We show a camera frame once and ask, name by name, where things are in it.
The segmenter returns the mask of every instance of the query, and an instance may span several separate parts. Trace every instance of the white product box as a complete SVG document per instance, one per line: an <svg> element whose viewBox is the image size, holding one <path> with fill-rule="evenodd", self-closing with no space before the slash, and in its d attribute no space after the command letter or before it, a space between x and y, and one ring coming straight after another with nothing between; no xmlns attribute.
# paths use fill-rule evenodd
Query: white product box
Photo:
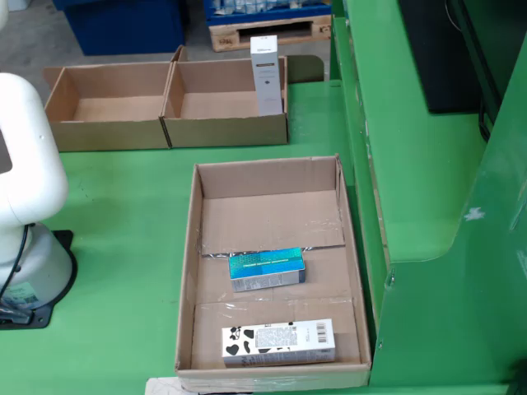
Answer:
<svg viewBox="0 0 527 395"><path fill-rule="evenodd" d="M250 57L253 62L259 114L261 116L282 114L277 36L251 37Z"/></svg>
<svg viewBox="0 0 527 395"><path fill-rule="evenodd" d="M331 319L222 329L227 368L318 364L335 360Z"/></svg>

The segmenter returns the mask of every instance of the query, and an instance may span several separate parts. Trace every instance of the blue plastic crate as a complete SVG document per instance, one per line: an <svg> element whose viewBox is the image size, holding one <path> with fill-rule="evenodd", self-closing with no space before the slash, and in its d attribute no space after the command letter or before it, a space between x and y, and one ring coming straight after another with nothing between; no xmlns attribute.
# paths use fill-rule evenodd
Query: blue plastic crate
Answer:
<svg viewBox="0 0 527 395"><path fill-rule="evenodd" d="M85 55L173 52L184 44L184 0L54 1Z"/></svg>
<svg viewBox="0 0 527 395"><path fill-rule="evenodd" d="M203 0L209 26L331 14L319 0Z"/></svg>

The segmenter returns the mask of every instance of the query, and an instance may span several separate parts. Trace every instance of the barcode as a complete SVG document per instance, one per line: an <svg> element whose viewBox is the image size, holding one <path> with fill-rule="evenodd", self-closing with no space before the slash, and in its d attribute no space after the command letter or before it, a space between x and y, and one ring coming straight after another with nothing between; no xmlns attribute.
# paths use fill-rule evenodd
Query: barcode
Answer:
<svg viewBox="0 0 527 395"><path fill-rule="evenodd" d="M39 298L37 298L35 295L32 295L32 296L29 296L27 298L24 298L24 301L29 304L29 303L35 303L35 302L38 302L39 301Z"/></svg>
<svg viewBox="0 0 527 395"><path fill-rule="evenodd" d="M327 343L328 337L326 336L326 324L316 323L316 335L319 337L319 343Z"/></svg>

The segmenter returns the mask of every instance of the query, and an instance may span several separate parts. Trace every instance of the small product box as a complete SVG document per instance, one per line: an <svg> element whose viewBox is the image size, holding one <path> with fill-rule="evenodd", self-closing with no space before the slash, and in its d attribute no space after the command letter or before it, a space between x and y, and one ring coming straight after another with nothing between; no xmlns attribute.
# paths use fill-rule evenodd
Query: small product box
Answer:
<svg viewBox="0 0 527 395"><path fill-rule="evenodd" d="M317 319L223 328L222 355L227 368L333 362L333 322Z"/></svg>
<svg viewBox="0 0 527 395"><path fill-rule="evenodd" d="M301 249L245 253L229 258L232 290L259 290L305 282Z"/></svg>
<svg viewBox="0 0 527 395"><path fill-rule="evenodd" d="M260 116L281 114L283 107L277 36L251 37L250 57Z"/></svg>

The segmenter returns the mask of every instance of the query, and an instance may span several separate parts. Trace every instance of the cardboard box flap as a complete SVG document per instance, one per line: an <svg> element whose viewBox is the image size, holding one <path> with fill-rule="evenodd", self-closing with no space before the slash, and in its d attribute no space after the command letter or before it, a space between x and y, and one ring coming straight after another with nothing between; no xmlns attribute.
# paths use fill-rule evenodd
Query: cardboard box flap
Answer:
<svg viewBox="0 0 527 395"><path fill-rule="evenodd" d="M335 191L203 201L202 254L343 245Z"/></svg>
<svg viewBox="0 0 527 395"><path fill-rule="evenodd" d="M208 199L336 189L333 157L226 162L198 165L198 170Z"/></svg>
<svg viewBox="0 0 527 395"><path fill-rule="evenodd" d="M180 45L174 53L174 56L170 60L171 62L187 62L187 48L184 45Z"/></svg>

